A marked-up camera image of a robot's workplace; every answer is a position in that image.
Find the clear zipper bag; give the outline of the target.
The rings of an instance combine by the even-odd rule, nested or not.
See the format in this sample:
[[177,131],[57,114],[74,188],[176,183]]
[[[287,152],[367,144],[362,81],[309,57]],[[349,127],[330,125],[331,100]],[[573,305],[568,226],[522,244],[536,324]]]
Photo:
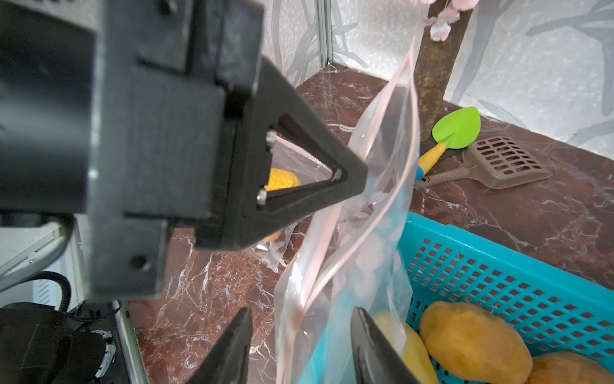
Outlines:
[[409,49],[361,115],[350,149],[368,167],[363,192],[314,214],[274,289],[279,383],[353,383],[350,322],[355,308],[384,315],[385,338],[401,353],[412,287],[398,252],[420,156]]

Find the green-yellow potato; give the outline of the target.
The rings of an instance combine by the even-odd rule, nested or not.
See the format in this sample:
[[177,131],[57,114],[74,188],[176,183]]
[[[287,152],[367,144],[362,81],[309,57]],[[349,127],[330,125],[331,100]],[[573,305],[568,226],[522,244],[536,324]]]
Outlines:
[[397,352],[401,351],[401,326],[403,326],[405,332],[405,344],[403,352],[401,353],[403,363],[412,372],[418,382],[439,382],[433,364],[425,349],[425,345],[416,331],[408,324],[403,323],[397,315],[391,315],[389,312],[375,314],[374,322],[377,324],[386,340]]

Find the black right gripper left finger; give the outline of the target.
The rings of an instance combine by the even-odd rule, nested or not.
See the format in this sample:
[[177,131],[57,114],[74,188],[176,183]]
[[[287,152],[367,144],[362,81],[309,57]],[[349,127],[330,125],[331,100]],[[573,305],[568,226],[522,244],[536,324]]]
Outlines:
[[245,384],[248,378],[252,334],[252,310],[243,307],[187,383]]

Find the yellow wrinkled potato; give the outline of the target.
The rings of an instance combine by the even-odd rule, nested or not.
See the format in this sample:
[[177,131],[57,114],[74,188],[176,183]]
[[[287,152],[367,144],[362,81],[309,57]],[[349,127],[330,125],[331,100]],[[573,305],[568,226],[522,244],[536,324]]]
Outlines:
[[272,168],[270,170],[269,182],[265,186],[267,191],[284,190],[301,185],[296,174],[283,169]]

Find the teal plastic basket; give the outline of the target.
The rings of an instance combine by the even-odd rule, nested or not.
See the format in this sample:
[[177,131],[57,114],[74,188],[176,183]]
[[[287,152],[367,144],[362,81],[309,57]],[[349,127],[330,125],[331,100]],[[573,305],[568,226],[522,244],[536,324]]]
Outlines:
[[613,292],[453,226],[409,214],[394,236],[394,264],[406,268],[388,308],[393,335],[405,346],[401,315],[414,329],[434,302],[469,302],[501,317],[534,356],[568,351],[613,369]]

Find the green toy shovel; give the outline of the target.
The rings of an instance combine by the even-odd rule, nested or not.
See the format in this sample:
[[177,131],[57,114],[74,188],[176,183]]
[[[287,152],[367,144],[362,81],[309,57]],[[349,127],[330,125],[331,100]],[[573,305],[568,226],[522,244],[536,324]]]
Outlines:
[[456,110],[440,119],[432,130],[437,143],[420,156],[416,180],[421,180],[439,161],[446,150],[459,150],[474,143],[481,132],[481,116],[476,107]]

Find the tan toy rake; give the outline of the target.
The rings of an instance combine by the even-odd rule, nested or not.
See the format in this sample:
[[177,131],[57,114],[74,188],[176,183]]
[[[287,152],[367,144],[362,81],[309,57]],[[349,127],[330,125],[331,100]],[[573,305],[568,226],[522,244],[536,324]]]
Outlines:
[[503,190],[549,179],[553,174],[513,139],[481,139],[462,154],[463,163],[452,170],[427,174],[416,182],[420,189],[445,182],[472,179],[493,190]]

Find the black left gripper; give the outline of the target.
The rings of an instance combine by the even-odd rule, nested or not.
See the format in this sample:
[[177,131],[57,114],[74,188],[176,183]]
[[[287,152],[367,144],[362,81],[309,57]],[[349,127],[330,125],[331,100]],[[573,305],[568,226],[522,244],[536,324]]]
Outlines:
[[253,1],[104,1],[90,31],[2,2],[1,223],[84,214],[93,299],[158,294],[176,226],[262,239],[263,22]]

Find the pink cherry blossom tree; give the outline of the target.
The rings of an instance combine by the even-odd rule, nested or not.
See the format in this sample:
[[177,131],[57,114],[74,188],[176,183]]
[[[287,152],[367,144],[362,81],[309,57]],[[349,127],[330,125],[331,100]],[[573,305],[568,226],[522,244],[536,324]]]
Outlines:
[[452,24],[449,38],[443,43],[431,40],[430,28],[424,28],[415,70],[422,142],[430,137],[437,120],[472,13],[460,13],[460,20]]

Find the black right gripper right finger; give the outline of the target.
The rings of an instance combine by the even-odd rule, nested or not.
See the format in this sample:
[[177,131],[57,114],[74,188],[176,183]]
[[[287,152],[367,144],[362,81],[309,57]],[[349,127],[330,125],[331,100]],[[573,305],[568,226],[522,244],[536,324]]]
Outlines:
[[365,309],[354,308],[350,334],[357,383],[419,384]]

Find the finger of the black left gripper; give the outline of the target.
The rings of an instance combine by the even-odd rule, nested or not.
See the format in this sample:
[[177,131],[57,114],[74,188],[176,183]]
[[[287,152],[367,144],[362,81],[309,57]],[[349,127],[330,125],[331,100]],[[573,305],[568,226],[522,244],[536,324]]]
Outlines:
[[[194,226],[206,250],[240,251],[316,211],[359,195],[367,166],[262,59],[254,95],[231,95],[217,145],[214,212]],[[272,168],[301,185],[267,191]]]

